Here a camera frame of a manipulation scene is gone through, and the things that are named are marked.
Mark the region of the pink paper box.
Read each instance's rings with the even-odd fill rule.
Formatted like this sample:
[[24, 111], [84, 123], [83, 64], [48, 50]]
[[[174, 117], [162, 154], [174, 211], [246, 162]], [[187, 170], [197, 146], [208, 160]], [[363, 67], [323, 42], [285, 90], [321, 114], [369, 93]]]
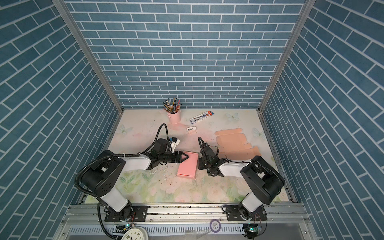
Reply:
[[185, 179], [194, 179], [196, 176], [199, 154], [194, 152], [184, 152], [183, 162], [180, 163], [177, 177]]

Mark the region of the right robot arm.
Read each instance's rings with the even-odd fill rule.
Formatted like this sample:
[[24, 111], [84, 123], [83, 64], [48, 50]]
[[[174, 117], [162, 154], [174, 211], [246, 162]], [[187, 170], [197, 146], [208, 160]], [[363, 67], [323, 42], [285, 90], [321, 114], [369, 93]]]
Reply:
[[246, 161], [219, 158], [207, 143], [200, 143], [199, 169], [206, 170], [211, 177], [236, 177], [243, 179], [251, 192], [239, 203], [242, 218], [249, 220], [262, 205], [269, 205], [280, 194], [285, 185], [284, 178], [261, 156]]

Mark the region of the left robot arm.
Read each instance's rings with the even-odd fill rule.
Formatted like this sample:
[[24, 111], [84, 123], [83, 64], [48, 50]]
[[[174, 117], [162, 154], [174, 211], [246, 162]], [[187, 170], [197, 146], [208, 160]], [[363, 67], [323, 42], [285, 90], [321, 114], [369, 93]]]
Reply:
[[142, 153], [133, 155], [104, 151], [78, 172], [75, 187], [115, 213], [129, 215], [131, 202], [116, 187], [122, 173], [152, 170], [167, 163], [181, 164], [187, 159], [187, 153], [173, 150], [173, 142], [166, 139], [155, 140]]

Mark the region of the peach paper box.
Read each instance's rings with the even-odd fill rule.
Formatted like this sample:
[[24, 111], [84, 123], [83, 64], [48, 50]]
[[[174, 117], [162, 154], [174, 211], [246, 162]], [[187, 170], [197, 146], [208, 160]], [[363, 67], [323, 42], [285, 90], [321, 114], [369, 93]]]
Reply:
[[257, 146], [253, 147], [241, 128], [215, 132], [219, 145], [219, 157], [234, 161], [247, 161], [262, 156]]

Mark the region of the blue white pen box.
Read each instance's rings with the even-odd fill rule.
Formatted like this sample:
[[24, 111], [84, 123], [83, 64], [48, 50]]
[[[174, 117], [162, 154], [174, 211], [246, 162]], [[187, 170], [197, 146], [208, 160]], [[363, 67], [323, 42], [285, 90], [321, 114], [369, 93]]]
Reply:
[[213, 115], [214, 115], [214, 113], [212, 111], [206, 111], [206, 112], [204, 112], [204, 113], [202, 113], [200, 115], [197, 115], [197, 116], [191, 118], [190, 119], [190, 123], [192, 125], [194, 125], [194, 124], [196, 124], [198, 122], [201, 122], [202, 120], [204, 120], [204, 119], [206, 119], [208, 117], [211, 117]]

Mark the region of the pink pencil bucket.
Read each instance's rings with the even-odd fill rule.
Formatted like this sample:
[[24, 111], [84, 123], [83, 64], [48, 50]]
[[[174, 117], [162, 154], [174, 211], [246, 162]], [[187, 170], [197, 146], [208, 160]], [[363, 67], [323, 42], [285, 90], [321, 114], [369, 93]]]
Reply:
[[167, 116], [171, 124], [178, 124], [181, 122], [181, 110], [178, 110], [176, 113], [167, 112]]

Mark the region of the coloured pencils bundle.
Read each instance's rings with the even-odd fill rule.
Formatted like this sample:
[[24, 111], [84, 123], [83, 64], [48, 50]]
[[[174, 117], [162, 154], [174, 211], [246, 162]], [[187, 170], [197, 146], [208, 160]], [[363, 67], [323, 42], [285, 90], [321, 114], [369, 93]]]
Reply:
[[168, 98], [163, 101], [163, 106], [169, 114], [176, 114], [181, 111], [182, 104], [178, 98]]

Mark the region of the white round clock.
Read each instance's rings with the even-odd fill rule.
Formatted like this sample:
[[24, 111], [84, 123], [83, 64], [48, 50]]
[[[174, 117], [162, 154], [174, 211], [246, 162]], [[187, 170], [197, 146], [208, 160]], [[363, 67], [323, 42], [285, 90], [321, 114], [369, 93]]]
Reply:
[[149, 240], [149, 235], [144, 228], [134, 227], [123, 235], [122, 240]]

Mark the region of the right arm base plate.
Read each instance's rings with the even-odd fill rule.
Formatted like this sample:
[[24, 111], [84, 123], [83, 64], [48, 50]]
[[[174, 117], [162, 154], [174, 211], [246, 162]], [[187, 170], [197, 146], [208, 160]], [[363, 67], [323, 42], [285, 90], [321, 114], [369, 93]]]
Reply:
[[263, 205], [253, 212], [249, 212], [242, 205], [224, 205], [221, 207], [229, 222], [239, 221], [266, 221], [267, 213]]

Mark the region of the metal base rail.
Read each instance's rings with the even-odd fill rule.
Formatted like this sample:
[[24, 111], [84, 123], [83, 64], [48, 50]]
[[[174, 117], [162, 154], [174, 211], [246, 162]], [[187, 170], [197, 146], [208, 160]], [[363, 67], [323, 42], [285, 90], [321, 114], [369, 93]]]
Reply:
[[[145, 222], [105, 222], [104, 210], [97, 214], [97, 205], [71, 205], [61, 222], [55, 240], [107, 239], [104, 230], [111, 235], [122, 236], [129, 227], [142, 227], [151, 239], [162, 236], [185, 236], [202, 240], [223, 235], [242, 240], [315, 240], [314, 227], [303, 206], [299, 203], [276, 203], [265, 206], [266, 221], [229, 222], [222, 210], [234, 203], [184, 203], [184, 204], [135, 204], [148, 206]], [[220, 220], [221, 231], [210, 231], [210, 222]]]

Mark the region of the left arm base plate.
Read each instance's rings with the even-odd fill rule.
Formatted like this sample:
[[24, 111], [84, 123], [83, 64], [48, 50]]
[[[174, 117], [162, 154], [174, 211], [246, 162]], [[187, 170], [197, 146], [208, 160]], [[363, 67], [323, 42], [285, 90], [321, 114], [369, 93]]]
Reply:
[[116, 212], [108, 207], [104, 209], [105, 222], [145, 222], [148, 208], [148, 206], [128, 206], [120, 212]]

